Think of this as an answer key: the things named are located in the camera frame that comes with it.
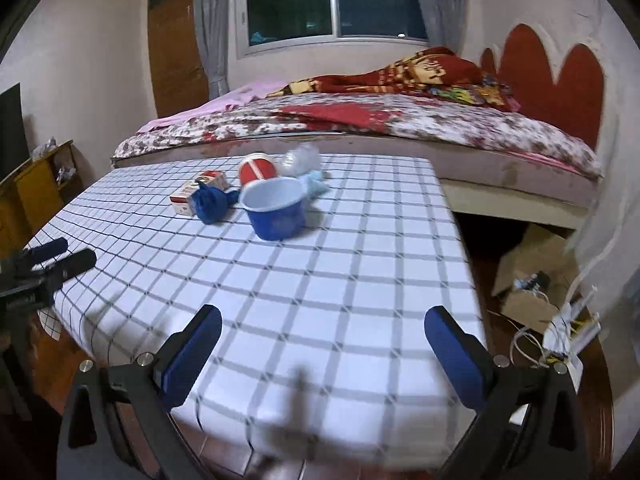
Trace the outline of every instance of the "cardboard box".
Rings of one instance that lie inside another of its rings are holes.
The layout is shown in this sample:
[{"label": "cardboard box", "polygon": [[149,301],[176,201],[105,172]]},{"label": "cardboard box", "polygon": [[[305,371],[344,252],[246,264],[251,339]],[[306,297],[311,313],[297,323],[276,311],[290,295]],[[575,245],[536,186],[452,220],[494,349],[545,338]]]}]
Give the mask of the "cardboard box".
[{"label": "cardboard box", "polygon": [[[505,316],[538,333],[545,331],[578,275],[573,253],[562,253],[565,244],[564,238],[531,224],[521,243],[500,259],[492,296],[504,294],[501,312]],[[545,291],[549,302],[526,290],[513,288],[514,280],[524,280],[540,270],[551,278]]]},{"label": "cardboard box", "polygon": [[169,200],[174,206],[174,211],[178,213],[178,215],[193,216],[195,214],[191,208],[189,198],[198,189],[198,181],[203,182],[209,187],[217,187],[222,191],[227,190],[229,187],[225,174],[222,171],[203,171],[196,178],[192,178],[169,196]]}]

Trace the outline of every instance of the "screw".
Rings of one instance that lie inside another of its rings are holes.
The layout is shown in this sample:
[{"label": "screw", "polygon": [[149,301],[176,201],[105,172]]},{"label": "screw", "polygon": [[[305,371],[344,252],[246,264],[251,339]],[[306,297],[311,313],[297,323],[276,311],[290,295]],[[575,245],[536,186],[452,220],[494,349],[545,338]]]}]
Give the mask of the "screw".
[{"label": "screw", "polygon": [[510,365],[510,361],[506,355],[495,355],[494,356],[494,365],[498,368],[507,368]]},{"label": "screw", "polygon": [[149,366],[154,361],[154,355],[151,352],[144,352],[140,354],[136,359],[136,362],[140,366]]},{"label": "screw", "polygon": [[566,364],[564,363],[555,363],[554,370],[557,374],[563,375],[567,372]]},{"label": "screw", "polygon": [[82,373],[88,372],[89,370],[91,370],[91,368],[94,367],[94,362],[91,361],[91,359],[85,359],[84,361],[82,361],[80,363],[80,371]]}]

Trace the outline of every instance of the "red paper cup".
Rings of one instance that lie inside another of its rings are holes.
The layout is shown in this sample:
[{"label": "red paper cup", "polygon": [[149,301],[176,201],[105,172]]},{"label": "red paper cup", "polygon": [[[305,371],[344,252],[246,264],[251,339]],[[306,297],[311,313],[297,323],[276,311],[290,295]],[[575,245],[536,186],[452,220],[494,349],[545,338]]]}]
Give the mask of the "red paper cup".
[{"label": "red paper cup", "polygon": [[238,170],[238,176],[240,177],[240,184],[242,186],[246,186],[254,180],[266,180],[268,178],[274,178],[277,175],[276,165],[273,159],[266,153],[252,153],[251,155],[247,155],[242,162],[240,162],[240,168]]}]

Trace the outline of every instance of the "table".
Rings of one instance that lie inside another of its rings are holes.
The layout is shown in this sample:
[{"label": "table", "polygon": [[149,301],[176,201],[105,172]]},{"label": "table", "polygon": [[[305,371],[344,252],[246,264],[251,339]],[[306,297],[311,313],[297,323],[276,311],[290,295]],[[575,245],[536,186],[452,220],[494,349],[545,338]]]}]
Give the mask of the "table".
[{"label": "table", "polygon": [[323,155],[331,191],[309,227],[255,237],[245,212],[213,226],[177,216],[169,194],[204,169],[237,185],[240,157],[114,170],[31,241],[94,248],[55,313],[97,360],[155,352],[205,303],[223,333],[172,413],[277,456],[336,454],[389,468],[437,467],[468,428],[424,337],[443,304],[484,342],[465,251],[430,163]]}]

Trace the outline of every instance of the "wall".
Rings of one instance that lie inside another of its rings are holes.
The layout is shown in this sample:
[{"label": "wall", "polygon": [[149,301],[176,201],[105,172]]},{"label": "wall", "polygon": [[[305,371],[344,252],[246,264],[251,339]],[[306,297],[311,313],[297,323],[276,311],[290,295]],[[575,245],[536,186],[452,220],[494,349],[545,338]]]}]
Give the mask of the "wall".
[{"label": "wall", "polygon": [[587,285],[598,287],[593,309],[603,316],[603,343],[614,394],[614,460],[640,428],[640,369],[629,341],[630,309],[620,300],[623,285],[640,263],[640,51],[606,0],[481,0],[484,40],[499,52],[518,23],[532,26],[542,38],[556,76],[575,43],[585,43],[606,75],[606,102],[598,156],[607,167],[598,203],[574,240],[581,264],[599,253],[615,231],[623,189],[631,199],[625,227],[610,257],[592,273]]},{"label": "wall", "polygon": [[[146,5],[141,0],[142,53],[145,62],[145,86],[149,107],[153,105],[153,89],[148,66],[146,43]],[[238,88],[257,78],[277,78],[295,81],[315,75],[369,72],[385,66],[401,57],[420,50],[417,44],[358,42],[348,44],[318,44],[279,48],[240,58],[236,47],[236,10],[234,0],[229,9],[228,82],[231,89]],[[470,0],[468,28],[462,56],[476,52],[482,45],[481,6],[479,0]]]},{"label": "wall", "polygon": [[0,91],[20,83],[30,148],[73,139],[85,185],[151,118],[138,1],[42,0],[0,64]]}]

